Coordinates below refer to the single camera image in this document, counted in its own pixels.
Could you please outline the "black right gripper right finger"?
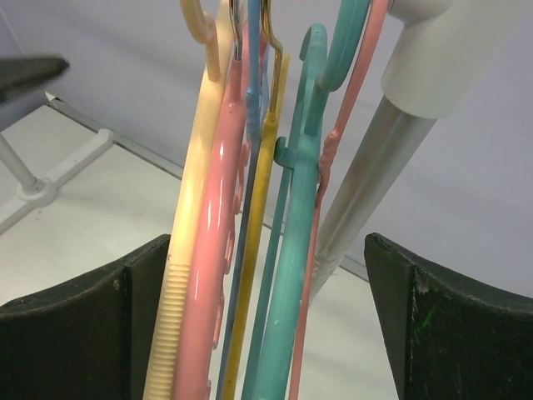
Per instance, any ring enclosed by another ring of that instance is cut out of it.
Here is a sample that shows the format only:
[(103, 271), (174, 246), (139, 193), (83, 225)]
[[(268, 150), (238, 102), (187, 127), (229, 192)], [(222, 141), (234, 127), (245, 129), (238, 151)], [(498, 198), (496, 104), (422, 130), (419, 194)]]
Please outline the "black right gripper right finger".
[(366, 236), (364, 258), (400, 399), (530, 399), (532, 300)]

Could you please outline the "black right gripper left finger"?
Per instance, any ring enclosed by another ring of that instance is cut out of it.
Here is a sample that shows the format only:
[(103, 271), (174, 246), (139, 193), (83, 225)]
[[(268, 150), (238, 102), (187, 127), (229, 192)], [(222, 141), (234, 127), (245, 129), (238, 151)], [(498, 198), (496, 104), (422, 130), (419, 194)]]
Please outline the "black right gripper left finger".
[(170, 237), (1, 307), (3, 399), (140, 399)]

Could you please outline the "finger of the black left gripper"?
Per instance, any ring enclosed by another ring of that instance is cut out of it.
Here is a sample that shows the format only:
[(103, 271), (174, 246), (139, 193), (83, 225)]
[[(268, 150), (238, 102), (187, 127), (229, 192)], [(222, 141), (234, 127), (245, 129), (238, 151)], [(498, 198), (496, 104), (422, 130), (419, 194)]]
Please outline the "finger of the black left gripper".
[(36, 91), (68, 69), (69, 62), (59, 55), (2, 57), (1, 104)]

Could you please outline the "cream plastic hanger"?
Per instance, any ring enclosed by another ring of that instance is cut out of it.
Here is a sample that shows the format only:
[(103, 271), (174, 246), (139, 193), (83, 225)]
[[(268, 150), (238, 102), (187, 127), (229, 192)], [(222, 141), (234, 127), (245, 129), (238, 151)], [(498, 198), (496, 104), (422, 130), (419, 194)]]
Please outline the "cream plastic hanger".
[(181, 1), (180, 4), (191, 36), (206, 47), (206, 66), (163, 273), (142, 395), (144, 399), (169, 399), (172, 394), (192, 250), (234, 40), (228, 1), (219, 2), (215, 17), (204, 11), (199, 1)]

